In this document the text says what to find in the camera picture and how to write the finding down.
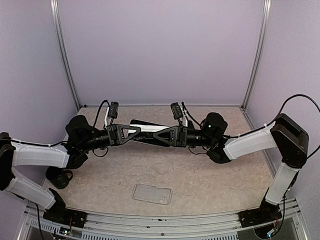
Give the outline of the black phone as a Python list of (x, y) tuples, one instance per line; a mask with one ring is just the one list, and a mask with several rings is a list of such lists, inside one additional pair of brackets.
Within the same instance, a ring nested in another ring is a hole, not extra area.
[(155, 146), (161, 146), (161, 147), (166, 147), (168, 148), (170, 145), (153, 138), (153, 133), (162, 131), (164, 129), (168, 129), (169, 126), (166, 125), (160, 125), (157, 123), (152, 123), (152, 122), (147, 122), (147, 121), (142, 121), (142, 120), (137, 120), (137, 119), (132, 119), (129, 124), (131, 127), (139, 127), (141, 128), (141, 131), (139, 134), (134, 136), (131, 140), (135, 142), (140, 142), (144, 144), (149, 144), (149, 145), (155, 145)]

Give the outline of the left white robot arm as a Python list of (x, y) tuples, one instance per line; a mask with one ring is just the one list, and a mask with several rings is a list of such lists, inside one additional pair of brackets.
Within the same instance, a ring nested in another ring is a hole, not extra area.
[(60, 195), (28, 179), (17, 166), (47, 166), (58, 170), (77, 169), (88, 152), (120, 146), (141, 132), (140, 127), (112, 124), (104, 130), (89, 125), (84, 115), (73, 117), (65, 127), (67, 142), (56, 144), (26, 143), (0, 134), (0, 189), (32, 201), (45, 209), (46, 219), (61, 223), (70, 218), (70, 211)]

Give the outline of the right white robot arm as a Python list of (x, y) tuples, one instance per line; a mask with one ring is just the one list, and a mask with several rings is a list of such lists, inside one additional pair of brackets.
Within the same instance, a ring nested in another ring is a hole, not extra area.
[(308, 153), (308, 133), (282, 112), (278, 112), (264, 126), (237, 136), (225, 135), (227, 126), (220, 114), (210, 112), (199, 129), (179, 125), (156, 131), (152, 136), (172, 147), (206, 147), (206, 155), (217, 164), (229, 163), (268, 149), (278, 149), (282, 157), (281, 165), (259, 207), (241, 211), (238, 215), (243, 227), (283, 217), (285, 210), (280, 209), (280, 202), (311, 157)]

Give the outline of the clear plain phone case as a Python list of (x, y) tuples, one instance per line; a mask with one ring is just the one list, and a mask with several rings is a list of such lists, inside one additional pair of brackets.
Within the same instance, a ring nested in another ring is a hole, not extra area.
[(137, 183), (134, 187), (132, 198), (146, 203), (169, 205), (172, 198), (172, 190), (166, 187)]

